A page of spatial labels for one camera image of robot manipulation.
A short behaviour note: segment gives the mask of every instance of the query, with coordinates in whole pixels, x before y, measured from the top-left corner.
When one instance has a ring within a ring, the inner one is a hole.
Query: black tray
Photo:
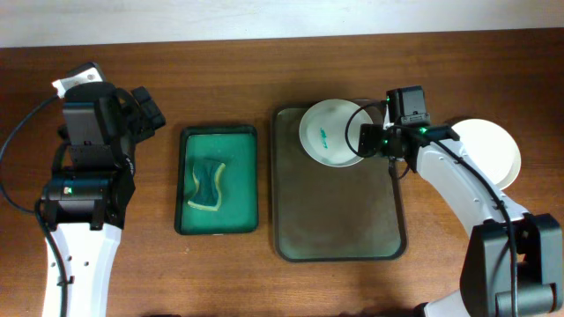
[[[373,100],[352,100],[365,105]],[[275,248],[290,262],[393,260],[407,248],[404,208],[385,158],[348,167],[314,161],[299,138],[307,107],[277,110],[271,123]],[[377,111],[369,112],[381,122]]]

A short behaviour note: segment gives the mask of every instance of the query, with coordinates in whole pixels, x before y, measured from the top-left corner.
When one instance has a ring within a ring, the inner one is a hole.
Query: green mat
[[[196,191],[192,169],[198,159],[226,165],[220,179],[222,204],[217,211],[188,206]],[[175,230],[180,234],[244,233],[257,226],[255,128],[185,129],[181,137]]]

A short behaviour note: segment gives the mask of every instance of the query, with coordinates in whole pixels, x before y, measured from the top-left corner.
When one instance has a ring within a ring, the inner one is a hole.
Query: white plate
[[[359,163],[346,145],[345,127],[359,105],[347,100],[325,100],[313,105],[301,118],[300,141],[314,160],[326,166],[344,167]],[[349,142],[358,150],[360,125],[372,123],[366,111],[360,111],[349,127]]]
[[[511,135],[499,125],[481,119],[464,120],[452,129],[468,155],[500,189],[507,188],[521,170],[521,152]]]

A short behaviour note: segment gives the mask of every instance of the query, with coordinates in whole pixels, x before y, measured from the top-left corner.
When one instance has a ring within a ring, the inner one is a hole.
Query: tray rim
[[[358,105],[359,102],[370,102],[370,101],[377,101],[377,100],[369,100],[369,99],[354,99],[348,100],[354,102]],[[387,255],[387,256],[359,256],[359,257],[346,257],[346,258],[311,258],[311,259],[294,259],[282,252],[279,244],[279,230],[278,230],[278,195],[275,190],[274,184],[278,182],[278,174],[276,172],[276,119],[278,115],[287,109],[307,109],[313,106],[314,104],[307,105],[307,106],[282,106],[278,107],[274,110],[272,117],[271,117],[271,133],[270,133],[270,141],[271,141],[271,148],[270,148],[270,155],[271,155],[271,212],[272,212],[272,234],[273,234],[273,241],[274,241],[274,249],[278,256],[282,259],[291,262],[291,263],[307,263],[307,262],[359,262],[359,261],[391,261],[399,259],[407,250],[408,247],[408,238],[407,238],[407,227],[405,223],[405,215],[404,215],[404,203],[401,196],[401,188],[399,186],[399,181],[397,179],[392,179],[392,189],[394,192],[394,201],[396,203],[396,214],[397,214],[397,226],[399,230],[399,238],[400,244],[398,249],[394,254]],[[397,165],[394,162],[392,165],[392,172],[397,175]]]
[[[242,232],[217,232],[217,233],[187,233],[182,231],[182,200],[184,197],[184,167],[186,160],[186,148],[187,141],[190,136],[198,135],[210,135],[210,134],[250,134],[255,138],[256,148],[255,148],[255,189],[256,197],[258,198],[258,171],[256,170],[258,165],[258,142],[256,128],[250,124],[238,124],[232,126],[192,126],[184,128],[180,135],[180,151],[178,158],[178,184],[176,186],[176,206],[174,213],[174,230],[180,235],[227,235],[227,234],[240,234],[240,233],[251,233],[258,228],[259,224],[259,210],[258,210],[258,199],[256,199],[256,223],[248,231]]]

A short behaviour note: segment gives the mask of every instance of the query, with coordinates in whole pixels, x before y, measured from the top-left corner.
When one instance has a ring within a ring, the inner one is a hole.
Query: brown tabletop
[[[112,268],[108,316],[336,315],[412,308],[458,288],[468,237],[418,175],[401,182],[409,247],[393,262],[292,264],[272,246],[269,124],[275,108],[381,98],[422,85],[434,123],[500,124],[523,166],[506,193],[564,224],[564,30],[415,33],[0,50],[0,141],[51,82],[87,61],[109,81],[147,87],[167,126],[137,147],[133,196]],[[247,123],[258,130],[260,224],[250,234],[181,236],[173,228],[181,130]],[[31,208],[49,178],[60,102],[14,139],[2,180]],[[0,314],[39,316],[46,247],[35,219],[0,201]]]

